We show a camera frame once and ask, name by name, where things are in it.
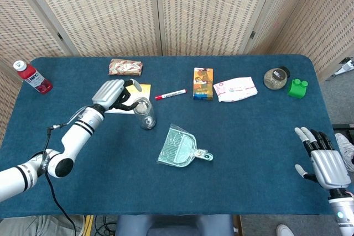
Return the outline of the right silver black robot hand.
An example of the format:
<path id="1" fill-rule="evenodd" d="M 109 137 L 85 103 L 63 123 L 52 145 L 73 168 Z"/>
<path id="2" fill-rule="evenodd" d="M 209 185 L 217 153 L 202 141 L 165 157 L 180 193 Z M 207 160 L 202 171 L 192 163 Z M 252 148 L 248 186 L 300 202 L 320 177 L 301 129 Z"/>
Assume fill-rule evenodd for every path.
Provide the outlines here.
<path id="1" fill-rule="evenodd" d="M 318 183 L 328 191 L 349 187 L 351 179 L 345 163 L 328 136 L 306 127 L 296 127 L 294 131 L 305 147 L 314 169 L 314 173 L 310 174 L 301 165 L 296 164 L 298 174 L 304 179 Z"/>

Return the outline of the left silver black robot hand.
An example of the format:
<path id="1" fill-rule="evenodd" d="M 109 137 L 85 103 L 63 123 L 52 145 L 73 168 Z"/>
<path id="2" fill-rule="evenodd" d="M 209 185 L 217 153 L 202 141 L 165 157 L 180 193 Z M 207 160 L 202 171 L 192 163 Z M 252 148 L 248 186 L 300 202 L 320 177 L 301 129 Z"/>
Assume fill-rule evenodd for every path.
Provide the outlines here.
<path id="1" fill-rule="evenodd" d="M 128 86 L 134 86 L 139 92 L 142 92 L 141 85 L 134 79 L 116 79 L 106 81 L 93 96 L 92 108 L 101 114 L 111 109 L 120 109 L 123 111 L 133 110 L 136 108 L 138 103 L 134 102 L 130 106 L 123 104 L 131 96 L 127 90 Z"/>

